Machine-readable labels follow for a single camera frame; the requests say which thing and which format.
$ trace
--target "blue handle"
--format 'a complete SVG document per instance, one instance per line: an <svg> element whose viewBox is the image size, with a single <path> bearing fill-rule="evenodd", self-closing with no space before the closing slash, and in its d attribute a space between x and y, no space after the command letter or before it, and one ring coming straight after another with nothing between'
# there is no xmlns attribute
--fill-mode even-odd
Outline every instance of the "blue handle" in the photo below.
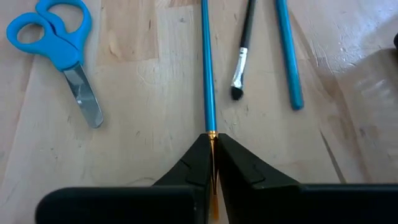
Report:
<svg viewBox="0 0 398 224"><path fill-rule="evenodd" d="M49 12L49 9L57 4L69 4L72 6L79 7L82 10L83 21L81 22L80 27L76 31L68 33L62 19L59 18L54 13ZM84 46L92 26L91 14L87 9L86 5L81 0L41 0L36 5L36 11L39 15L44 17L44 19L48 20L53 25L57 36L65 39L79 50L80 52L79 61L80 64L83 65Z"/></svg>
<svg viewBox="0 0 398 224"><path fill-rule="evenodd" d="M297 69L296 54L294 50L292 29L290 27L289 12L287 9L286 0L276 0L276 9L284 48L290 103L293 110L301 110L304 107L304 100L299 70Z"/></svg>
<svg viewBox="0 0 398 224"><path fill-rule="evenodd" d="M42 26L44 36L31 44L23 44L18 41L18 32L28 24ZM65 40L57 37L51 24L36 13L28 12L14 19L7 27L7 38L21 51L48 57L61 72L79 62L79 51Z"/></svg>

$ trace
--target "black handle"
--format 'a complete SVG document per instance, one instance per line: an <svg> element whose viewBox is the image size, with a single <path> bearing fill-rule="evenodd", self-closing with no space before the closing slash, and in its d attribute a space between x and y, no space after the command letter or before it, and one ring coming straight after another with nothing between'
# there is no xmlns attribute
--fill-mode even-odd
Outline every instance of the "black handle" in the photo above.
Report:
<svg viewBox="0 0 398 224"><path fill-rule="evenodd" d="M246 18L243 25L243 34L241 39L241 47L249 48L251 29L253 25L254 8L256 6L256 0L248 0L248 9L246 11Z"/></svg>

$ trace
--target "dark object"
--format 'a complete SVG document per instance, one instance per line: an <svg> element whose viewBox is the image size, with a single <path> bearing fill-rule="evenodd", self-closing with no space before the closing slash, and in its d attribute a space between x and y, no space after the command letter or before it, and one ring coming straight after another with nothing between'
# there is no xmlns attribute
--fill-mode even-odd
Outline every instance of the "dark object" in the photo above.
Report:
<svg viewBox="0 0 398 224"><path fill-rule="evenodd" d="M210 156L202 134L152 187L56 191L37 207L37 224L207 223ZM216 156L232 224L397 222L398 185L300 184L226 134Z"/></svg>
<svg viewBox="0 0 398 224"><path fill-rule="evenodd" d="M254 10L256 8L256 1L257 0L248 1L248 9L246 11L246 18L244 19L243 33L239 49L238 64L236 65L236 70L231 85L231 96L233 100L240 100L243 96L244 68L246 66L246 59L248 57L251 31L253 27L253 15L254 15Z"/></svg>
<svg viewBox="0 0 398 224"><path fill-rule="evenodd" d="M398 50L398 34L396 35L396 37L394 38L394 45L396 46L397 50Z"/></svg>

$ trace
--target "blue scissors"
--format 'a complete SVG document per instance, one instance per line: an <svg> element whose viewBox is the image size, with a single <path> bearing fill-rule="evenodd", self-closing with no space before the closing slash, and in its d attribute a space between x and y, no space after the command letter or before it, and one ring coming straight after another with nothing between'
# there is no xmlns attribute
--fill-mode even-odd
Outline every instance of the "blue scissors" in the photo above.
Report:
<svg viewBox="0 0 398 224"><path fill-rule="evenodd" d="M65 24L49 9L57 4L69 4L83 11L83 22L74 32L68 33ZM8 40L19 50L48 57L67 78L73 96L83 116L92 128L98 128L104 118L98 101L83 70L84 45L91 30L91 15L81 0L40 0L36 12L28 12L14 19L7 27ZM28 24L44 28L44 36L31 44L18 41L18 32Z"/></svg>

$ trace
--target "black paintbrush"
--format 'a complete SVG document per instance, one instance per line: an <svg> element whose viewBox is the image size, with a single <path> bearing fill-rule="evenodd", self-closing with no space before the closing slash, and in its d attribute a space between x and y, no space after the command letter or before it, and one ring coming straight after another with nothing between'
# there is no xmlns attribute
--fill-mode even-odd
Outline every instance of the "black paintbrush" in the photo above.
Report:
<svg viewBox="0 0 398 224"><path fill-rule="evenodd" d="M241 46L239 50L239 60L236 66L234 78L231 85L231 96L233 100L239 100L243 96L243 72L248 56L248 48L250 43L251 29L253 24L254 8L256 0L248 0L248 9L246 11L246 18L243 25L243 34L241 39Z"/></svg>

